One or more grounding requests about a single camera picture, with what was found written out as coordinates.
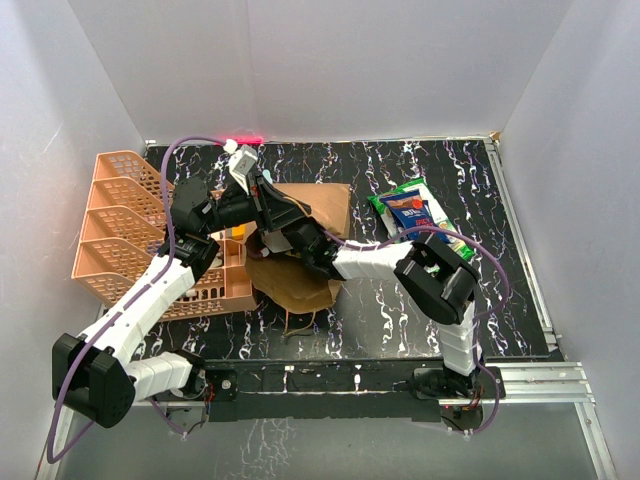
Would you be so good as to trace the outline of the blue snack bag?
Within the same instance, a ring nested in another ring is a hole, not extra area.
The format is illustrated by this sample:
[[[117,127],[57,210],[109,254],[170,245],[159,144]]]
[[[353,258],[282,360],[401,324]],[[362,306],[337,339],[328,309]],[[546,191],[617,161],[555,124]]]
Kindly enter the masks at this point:
[[[373,197],[371,203],[380,214],[390,237],[407,224],[415,224],[422,219],[433,222],[428,202],[418,190],[379,195]]]
[[[462,241],[447,234],[447,229],[441,227],[433,222],[422,219],[415,224],[407,224],[406,227],[400,229],[395,235],[393,235],[386,244],[394,244],[408,240],[417,240],[418,236],[423,233],[423,230],[419,230],[419,227],[435,227],[434,234],[442,240],[451,250],[459,251],[462,248]]]

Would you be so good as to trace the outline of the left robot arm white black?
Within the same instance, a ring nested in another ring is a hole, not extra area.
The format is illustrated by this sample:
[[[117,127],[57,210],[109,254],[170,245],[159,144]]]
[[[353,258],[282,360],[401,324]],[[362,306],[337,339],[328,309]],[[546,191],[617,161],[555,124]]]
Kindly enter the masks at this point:
[[[200,396],[207,376],[191,354],[165,352],[144,361],[134,352],[171,305],[194,287],[220,246],[213,234],[253,222],[278,232],[311,215],[309,205],[282,193],[262,175],[234,183],[215,197],[193,177],[176,184],[165,243],[132,288],[81,334],[63,334],[52,348],[56,414],[68,407],[111,428],[137,401],[175,390]]]

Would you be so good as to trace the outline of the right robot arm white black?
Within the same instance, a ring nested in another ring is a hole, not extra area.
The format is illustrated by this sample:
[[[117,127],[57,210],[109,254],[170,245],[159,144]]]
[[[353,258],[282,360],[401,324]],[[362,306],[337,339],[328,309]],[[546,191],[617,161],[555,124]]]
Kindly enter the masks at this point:
[[[418,309],[437,324],[442,370],[419,388],[427,396],[470,398],[482,382],[474,333],[478,273],[435,233],[387,246],[332,238],[314,220],[283,230],[309,271],[331,280],[369,278],[398,282]]]

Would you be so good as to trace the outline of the brown paper bag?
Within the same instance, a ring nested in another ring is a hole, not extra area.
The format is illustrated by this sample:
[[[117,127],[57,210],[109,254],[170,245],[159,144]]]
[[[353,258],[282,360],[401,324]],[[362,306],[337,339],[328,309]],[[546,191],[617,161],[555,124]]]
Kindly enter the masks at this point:
[[[311,208],[311,216],[321,229],[345,240],[350,233],[351,187],[345,183],[282,183],[274,188]],[[255,289],[294,314],[318,312],[334,306],[343,282],[314,266],[303,252],[299,236],[289,241],[291,248],[257,259],[263,235],[249,229],[245,245],[249,253],[245,270]]]

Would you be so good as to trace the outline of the green Chuba snack bag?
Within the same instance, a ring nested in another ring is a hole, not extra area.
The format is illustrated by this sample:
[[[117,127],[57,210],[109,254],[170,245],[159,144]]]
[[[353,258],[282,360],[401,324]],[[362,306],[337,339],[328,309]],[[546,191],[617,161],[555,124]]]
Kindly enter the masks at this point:
[[[423,178],[413,179],[386,193],[369,196],[368,200],[389,238],[406,229],[424,225],[455,231]]]

